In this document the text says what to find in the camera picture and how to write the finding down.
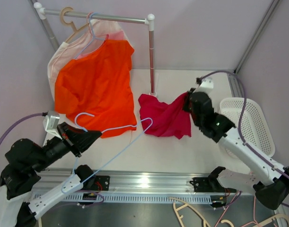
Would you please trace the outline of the orange t shirt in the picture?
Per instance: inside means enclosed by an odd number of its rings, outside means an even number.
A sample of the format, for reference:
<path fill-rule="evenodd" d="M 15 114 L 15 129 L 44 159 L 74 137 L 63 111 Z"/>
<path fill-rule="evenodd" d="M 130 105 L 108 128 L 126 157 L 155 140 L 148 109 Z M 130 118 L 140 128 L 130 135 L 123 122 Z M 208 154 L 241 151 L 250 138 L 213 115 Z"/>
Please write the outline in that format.
<path fill-rule="evenodd" d="M 102 137 L 136 130 L 130 87 L 133 47 L 127 40 L 107 40 L 93 53 L 71 60 L 55 82 L 55 110 Z"/>

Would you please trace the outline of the magenta t shirt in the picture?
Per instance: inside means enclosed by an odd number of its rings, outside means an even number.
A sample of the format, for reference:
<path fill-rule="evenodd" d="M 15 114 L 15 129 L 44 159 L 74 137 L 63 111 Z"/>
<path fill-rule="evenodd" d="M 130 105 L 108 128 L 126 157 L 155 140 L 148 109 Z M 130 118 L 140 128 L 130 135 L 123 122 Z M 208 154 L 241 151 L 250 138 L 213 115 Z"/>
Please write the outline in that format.
<path fill-rule="evenodd" d="M 140 119 L 146 134 L 155 137 L 191 137 L 191 121 L 189 113 L 183 110 L 187 93 L 179 95 L 172 103 L 160 102 L 156 97 L 142 94 Z"/>

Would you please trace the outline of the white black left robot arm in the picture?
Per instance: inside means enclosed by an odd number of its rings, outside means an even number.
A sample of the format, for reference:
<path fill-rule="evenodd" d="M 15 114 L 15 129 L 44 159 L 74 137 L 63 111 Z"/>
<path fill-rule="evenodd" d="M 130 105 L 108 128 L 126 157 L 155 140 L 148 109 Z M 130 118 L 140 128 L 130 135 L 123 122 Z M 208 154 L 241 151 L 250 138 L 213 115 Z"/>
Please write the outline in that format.
<path fill-rule="evenodd" d="M 5 154 L 8 165 L 0 175 L 0 227 L 33 227 L 37 220 L 66 196 L 94 187 L 95 174 L 88 165 L 73 169 L 71 176 L 38 199 L 29 200 L 38 175 L 71 152 L 81 157 L 102 136 L 101 131 L 84 131 L 63 122 L 56 136 L 39 146 L 30 139 L 16 141 Z"/>

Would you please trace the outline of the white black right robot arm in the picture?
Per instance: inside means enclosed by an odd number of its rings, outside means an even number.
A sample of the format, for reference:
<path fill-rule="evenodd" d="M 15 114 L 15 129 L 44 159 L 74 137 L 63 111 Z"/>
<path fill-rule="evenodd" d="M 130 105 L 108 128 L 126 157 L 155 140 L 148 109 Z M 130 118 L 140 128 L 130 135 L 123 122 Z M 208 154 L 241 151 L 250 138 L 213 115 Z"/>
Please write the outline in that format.
<path fill-rule="evenodd" d="M 217 192 L 229 188 L 250 193 L 265 207 L 276 210 L 289 195 L 289 166 L 278 163 L 247 143 L 231 120 L 214 111 L 205 92 L 188 91 L 183 109 L 190 113 L 194 125 L 204 136 L 228 149 L 253 172 L 242 174 L 219 166 L 208 176 L 210 189 Z"/>

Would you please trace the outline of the cream white t shirt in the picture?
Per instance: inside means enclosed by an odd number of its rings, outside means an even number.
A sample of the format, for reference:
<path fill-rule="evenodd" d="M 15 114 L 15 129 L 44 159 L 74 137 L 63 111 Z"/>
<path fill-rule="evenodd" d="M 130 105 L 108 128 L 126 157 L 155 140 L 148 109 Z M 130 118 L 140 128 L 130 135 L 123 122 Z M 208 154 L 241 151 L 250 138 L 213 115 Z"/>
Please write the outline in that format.
<path fill-rule="evenodd" d="M 71 43 L 63 42 L 58 50 L 54 53 L 47 66 L 47 76 L 51 89 L 52 98 L 55 98 L 55 82 L 57 80 L 59 71 L 70 60 L 74 59 L 77 52 L 77 41 Z"/>

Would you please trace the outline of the pink wire hanger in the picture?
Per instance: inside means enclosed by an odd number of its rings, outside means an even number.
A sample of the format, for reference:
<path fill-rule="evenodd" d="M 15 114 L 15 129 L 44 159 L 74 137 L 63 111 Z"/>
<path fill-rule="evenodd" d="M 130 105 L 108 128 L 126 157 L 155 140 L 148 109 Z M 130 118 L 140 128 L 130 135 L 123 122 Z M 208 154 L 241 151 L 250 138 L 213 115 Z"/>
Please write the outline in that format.
<path fill-rule="evenodd" d="M 87 20 L 87 22 L 88 22 L 88 30 L 89 30 L 91 36 L 93 37 L 94 34 L 93 34 L 93 31 L 92 31 L 93 27 L 92 27 L 92 23 L 91 23 L 91 16 L 92 16 L 92 14 L 93 14 L 93 12 L 89 12 L 88 15 L 87 15 L 87 17 L 86 17 L 86 20 Z"/>

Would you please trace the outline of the pink t shirt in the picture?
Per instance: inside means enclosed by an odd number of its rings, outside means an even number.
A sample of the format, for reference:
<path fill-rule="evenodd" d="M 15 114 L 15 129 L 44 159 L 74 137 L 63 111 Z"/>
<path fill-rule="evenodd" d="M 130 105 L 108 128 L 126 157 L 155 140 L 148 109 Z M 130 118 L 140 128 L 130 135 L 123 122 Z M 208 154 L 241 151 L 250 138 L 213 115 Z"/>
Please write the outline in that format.
<path fill-rule="evenodd" d="M 128 40 L 126 33 L 116 21 L 92 19 L 91 36 L 88 28 L 77 41 L 77 51 L 74 59 L 80 59 L 97 50 L 107 40 Z"/>

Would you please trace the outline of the beige wooden hanger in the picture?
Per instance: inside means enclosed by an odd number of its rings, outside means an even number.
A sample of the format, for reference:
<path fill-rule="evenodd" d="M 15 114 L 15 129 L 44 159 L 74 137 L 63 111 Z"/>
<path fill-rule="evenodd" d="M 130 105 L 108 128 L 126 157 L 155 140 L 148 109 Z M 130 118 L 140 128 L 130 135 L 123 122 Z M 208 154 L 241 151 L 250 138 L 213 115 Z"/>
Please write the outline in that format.
<path fill-rule="evenodd" d="M 78 34 L 80 34 L 82 31 L 84 31 L 87 27 L 89 27 L 89 23 L 85 23 L 80 28 L 77 28 L 73 21 L 66 21 L 65 20 L 65 14 L 72 12 L 72 7 L 65 7 L 61 10 L 59 17 L 60 22 L 63 26 L 68 26 L 72 29 L 72 34 L 65 40 L 66 43 L 70 43 Z"/>

